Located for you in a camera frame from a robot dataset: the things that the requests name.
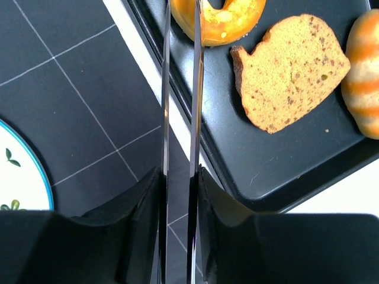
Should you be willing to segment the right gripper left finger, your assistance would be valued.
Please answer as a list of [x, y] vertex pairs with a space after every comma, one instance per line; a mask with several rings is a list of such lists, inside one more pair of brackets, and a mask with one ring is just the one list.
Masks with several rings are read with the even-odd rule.
[[2, 283], [149, 283], [160, 168], [80, 217], [1, 213]]

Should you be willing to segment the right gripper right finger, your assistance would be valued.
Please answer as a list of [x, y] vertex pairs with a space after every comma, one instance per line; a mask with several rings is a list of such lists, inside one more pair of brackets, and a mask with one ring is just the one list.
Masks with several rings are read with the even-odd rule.
[[198, 216], [208, 283], [377, 283], [378, 218], [258, 214], [199, 170]]

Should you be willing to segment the metal tongs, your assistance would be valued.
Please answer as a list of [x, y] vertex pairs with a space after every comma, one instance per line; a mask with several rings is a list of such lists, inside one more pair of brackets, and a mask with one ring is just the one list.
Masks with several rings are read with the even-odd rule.
[[[204, 79], [204, 49], [202, 45], [203, 2], [194, 4], [194, 69], [191, 108], [191, 147], [189, 167], [189, 200], [187, 230], [187, 283], [195, 283], [196, 231], [198, 214], [198, 183], [201, 135], [201, 110]], [[166, 3], [162, 63], [162, 165], [159, 197], [159, 263], [157, 283], [166, 283], [166, 251], [168, 231], [168, 170], [169, 170], [169, 67], [170, 67], [171, 2]]]

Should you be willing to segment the glazed donut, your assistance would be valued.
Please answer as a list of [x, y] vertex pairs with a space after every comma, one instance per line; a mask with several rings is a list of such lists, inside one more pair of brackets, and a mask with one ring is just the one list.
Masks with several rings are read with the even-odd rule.
[[[195, 40], [195, 1], [171, 0], [171, 14], [184, 33]], [[247, 35], [259, 21], [265, 0], [225, 1], [220, 9], [202, 1], [202, 44], [222, 46]]]

